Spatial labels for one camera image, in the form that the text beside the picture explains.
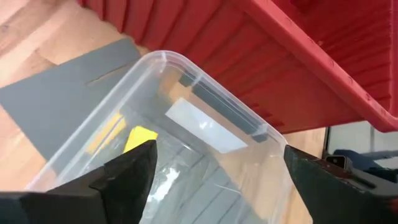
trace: wooden table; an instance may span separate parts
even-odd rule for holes
[[[126,38],[74,0],[0,0],[0,87]],[[141,54],[147,49],[137,47]],[[0,108],[0,190],[22,190],[46,163],[17,124]],[[325,129],[286,135],[315,156]],[[296,190],[285,223],[311,223]]]

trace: clear plastic container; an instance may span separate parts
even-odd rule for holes
[[[286,141],[184,56],[145,55],[27,190],[46,191],[123,153],[130,130],[157,132],[145,223],[280,223],[292,186]]]

